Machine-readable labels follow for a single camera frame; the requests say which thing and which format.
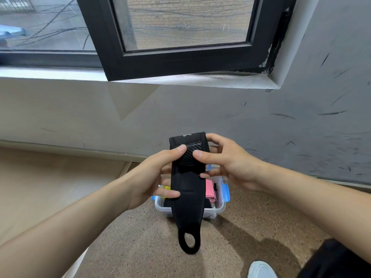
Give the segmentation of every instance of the person's left arm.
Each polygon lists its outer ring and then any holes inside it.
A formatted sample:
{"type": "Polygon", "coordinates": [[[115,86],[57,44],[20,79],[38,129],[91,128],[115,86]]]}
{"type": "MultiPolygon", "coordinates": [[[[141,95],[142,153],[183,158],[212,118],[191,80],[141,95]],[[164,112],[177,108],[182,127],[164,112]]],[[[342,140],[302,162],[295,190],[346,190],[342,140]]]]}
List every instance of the person's left arm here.
{"type": "Polygon", "coordinates": [[[150,156],[119,179],[0,246],[0,277],[60,278],[124,211],[152,195],[179,197],[180,192],[158,185],[162,167],[179,159],[186,149],[181,145],[150,156]]]}

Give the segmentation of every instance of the window glass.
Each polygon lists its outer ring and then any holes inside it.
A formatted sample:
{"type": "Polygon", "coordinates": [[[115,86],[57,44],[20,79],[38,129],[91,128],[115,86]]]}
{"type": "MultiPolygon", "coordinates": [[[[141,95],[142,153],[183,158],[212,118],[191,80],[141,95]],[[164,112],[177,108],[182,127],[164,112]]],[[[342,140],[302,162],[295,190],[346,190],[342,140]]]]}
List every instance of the window glass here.
{"type": "Polygon", "coordinates": [[[126,50],[244,42],[254,0],[113,0],[126,50]]]}
{"type": "Polygon", "coordinates": [[[0,0],[0,49],[95,50],[76,0],[0,0]]]}

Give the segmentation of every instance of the person's left hand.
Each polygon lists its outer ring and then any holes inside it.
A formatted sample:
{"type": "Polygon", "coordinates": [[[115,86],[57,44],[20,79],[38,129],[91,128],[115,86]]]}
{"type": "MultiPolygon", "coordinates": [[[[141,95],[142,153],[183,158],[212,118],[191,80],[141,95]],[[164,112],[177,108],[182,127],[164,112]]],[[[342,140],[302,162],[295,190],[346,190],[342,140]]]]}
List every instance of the person's left hand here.
{"type": "MultiPolygon", "coordinates": [[[[163,150],[148,157],[139,166],[123,175],[121,179],[129,185],[130,204],[128,209],[142,205],[152,195],[168,198],[179,197],[179,191],[159,187],[159,185],[170,186],[168,179],[161,179],[161,169],[179,159],[186,151],[185,145],[172,150],[163,150]]],[[[168,169],[164,169],[162,173],[168,173],[168,169]]]]}

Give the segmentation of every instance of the window sill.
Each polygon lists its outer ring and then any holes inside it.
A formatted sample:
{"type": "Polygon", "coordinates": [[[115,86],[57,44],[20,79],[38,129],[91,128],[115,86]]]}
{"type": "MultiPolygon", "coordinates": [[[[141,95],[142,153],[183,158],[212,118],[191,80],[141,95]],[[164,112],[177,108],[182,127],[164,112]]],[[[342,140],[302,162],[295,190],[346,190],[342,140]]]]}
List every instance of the window sill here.
{"type": "MultiPolygon", "coordinates": [[[[0,78],[107,81],[100,69],[65,69],[41,67],[0,67],[0,78]]],[[[221,75],[221,74],[185,74],[153,78],[115,81],[113,83],[159,84],[194,87],[279,89],[275,82],[266,75],[221,75]]]]}

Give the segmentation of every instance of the white shoe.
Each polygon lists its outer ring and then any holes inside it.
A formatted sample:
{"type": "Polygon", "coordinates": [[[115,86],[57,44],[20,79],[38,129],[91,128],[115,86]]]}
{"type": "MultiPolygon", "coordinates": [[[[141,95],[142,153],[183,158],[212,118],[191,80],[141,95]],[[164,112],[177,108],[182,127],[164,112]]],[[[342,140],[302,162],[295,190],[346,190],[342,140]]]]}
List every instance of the white shoe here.
{"type": "Polygon", "coordinates": [[[277,275],[266,262],[254,261],[248,270],[248,278],[277,278],[277,275]]]}

